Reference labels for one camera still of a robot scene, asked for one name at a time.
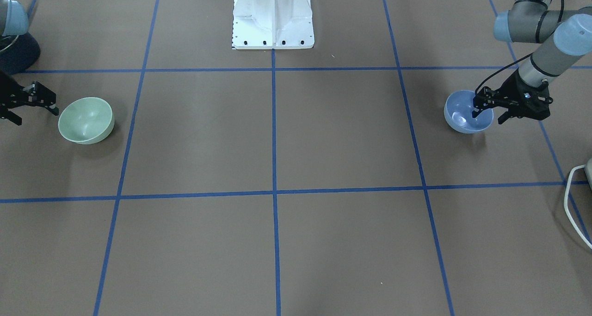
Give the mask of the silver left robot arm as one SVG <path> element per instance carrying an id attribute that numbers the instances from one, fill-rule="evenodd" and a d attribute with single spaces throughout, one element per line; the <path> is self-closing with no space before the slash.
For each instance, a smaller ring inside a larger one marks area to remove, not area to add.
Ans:
<path id="1" fill-rule="evenodd" d="M 484 83 L 475 89 L 473 118 L 495 107 L 505 109 L 499 124 L 510 118 L 541 121 L 550 116 L 550 83 L 592 50 L 591 8 L 552 11 L 552 1 L 514 0 L 509 11 L 497 15 L 493 28 L 496 40 L 538 47 L 517 60 L 518 69 L 497 90 Z"/>

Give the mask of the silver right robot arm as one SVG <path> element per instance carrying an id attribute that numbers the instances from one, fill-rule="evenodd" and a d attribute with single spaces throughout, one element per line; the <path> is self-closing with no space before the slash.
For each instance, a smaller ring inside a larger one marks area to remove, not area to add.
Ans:
<path id="1" fill-rule="evenodd" d="M 17 0 L 1 0 L 0 117 L 19 126 L 23 119 L 13 112 L 18 107 L 41 107 L 59 115 L 56 93 L 38 81 L 22 86 L 13 78 L 31 67 L 41 54 L 29 25 L 27 11 Z"/>

